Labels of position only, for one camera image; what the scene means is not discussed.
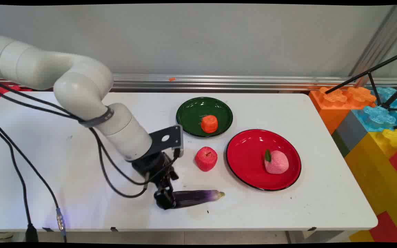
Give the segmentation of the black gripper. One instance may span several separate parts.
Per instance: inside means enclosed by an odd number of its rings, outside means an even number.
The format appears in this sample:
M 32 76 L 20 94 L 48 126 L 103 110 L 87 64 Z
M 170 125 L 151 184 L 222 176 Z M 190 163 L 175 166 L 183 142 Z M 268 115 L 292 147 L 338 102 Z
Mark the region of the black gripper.
M 180 155 L 176 151 L 173 158 L 170 158 L 165 152 L 159 152 L 131 162 L 134 170 L 144 178 L 143 182 L 132 181 L 132 183 L 135 185 L 154 183 L 158 188 L 154 193 L 154 199 L 157 206 L 163 210 L 176 207 L 172 182 L 178 180 L 179 176 L 175 172 L 173 164 L 179 157 Z

